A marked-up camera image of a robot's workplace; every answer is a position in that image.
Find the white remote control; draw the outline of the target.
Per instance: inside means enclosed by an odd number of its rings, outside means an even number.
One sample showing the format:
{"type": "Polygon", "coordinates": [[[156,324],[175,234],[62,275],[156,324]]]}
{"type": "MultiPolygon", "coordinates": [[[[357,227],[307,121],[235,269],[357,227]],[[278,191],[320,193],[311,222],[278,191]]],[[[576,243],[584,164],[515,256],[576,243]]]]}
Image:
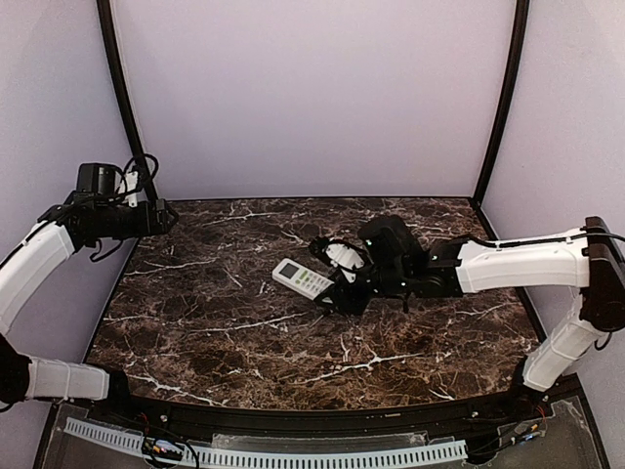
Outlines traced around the white remote control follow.
{"type": "Polygon", "coordinates": [[[289,258],[282,259],[271,272],[272,278],[302,296],[314,300],[333,281],[289,258]]]}

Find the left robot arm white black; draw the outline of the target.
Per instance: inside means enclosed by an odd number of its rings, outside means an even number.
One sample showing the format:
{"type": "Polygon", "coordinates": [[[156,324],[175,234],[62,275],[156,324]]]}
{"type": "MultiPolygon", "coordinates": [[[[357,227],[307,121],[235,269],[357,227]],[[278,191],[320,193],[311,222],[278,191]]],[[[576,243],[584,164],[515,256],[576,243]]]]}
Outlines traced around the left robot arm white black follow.
{"type": "Polygon", "coordinates": [[[166,235],[179,220],[163,198],[141,200],[159,170],[150,154],[132,157],[124,167],[80,165],[75,189],[64,203],[42,214],[1,263],[1,402],[5,409],[28,400],[71,399],[126,405],[126,374],[84,363],[41,359],[19,353],[8,341],[23,306],[61,264],[83,248],[90,260],[109,257],[106,239],[118,246],[128,239],[166,235]]]}

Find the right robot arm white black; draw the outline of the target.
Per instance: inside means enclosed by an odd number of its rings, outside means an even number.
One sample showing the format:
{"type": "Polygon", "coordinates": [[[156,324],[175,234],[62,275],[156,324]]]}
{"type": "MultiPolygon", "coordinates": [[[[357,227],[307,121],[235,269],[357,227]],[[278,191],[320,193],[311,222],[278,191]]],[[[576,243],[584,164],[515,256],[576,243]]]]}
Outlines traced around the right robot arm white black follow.
{"type": "Polygon", "coordinates": [[[517,368],[516,384],[528,393],[547,392],[595,341],[624,327],[624,256],[600,217],[560,234],[494,241],[466,235],[430,249],[396,215],[372,219],[357,236],[361,247],[321,236],[309,246],[335,270],[333,285],[314,301],[343,314],[362,314],[374,297],[406,303],[497,288],[578,288],[578,304],[517,368]]]}

